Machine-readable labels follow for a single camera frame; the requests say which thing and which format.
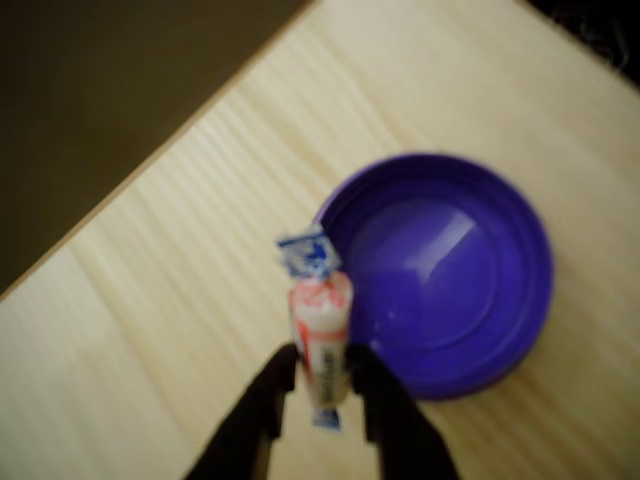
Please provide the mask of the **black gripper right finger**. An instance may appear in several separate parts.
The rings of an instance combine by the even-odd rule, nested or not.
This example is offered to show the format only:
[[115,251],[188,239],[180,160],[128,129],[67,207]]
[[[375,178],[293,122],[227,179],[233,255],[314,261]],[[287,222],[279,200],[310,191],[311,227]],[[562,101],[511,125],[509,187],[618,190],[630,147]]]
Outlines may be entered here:
[[440,432],[384,362],[367,346],[347,349],[351,384],[364,406],[365,434],[382,479],[458,479]]

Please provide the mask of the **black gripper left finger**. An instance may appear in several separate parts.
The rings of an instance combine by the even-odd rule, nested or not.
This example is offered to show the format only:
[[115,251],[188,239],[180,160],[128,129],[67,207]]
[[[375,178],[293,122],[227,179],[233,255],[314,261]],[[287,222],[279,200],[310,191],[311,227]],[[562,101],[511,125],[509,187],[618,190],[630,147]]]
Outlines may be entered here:
[[265,479],[281,435],[286,395],[295,389],[298,354],[281,346],[219,424],[188,479]]

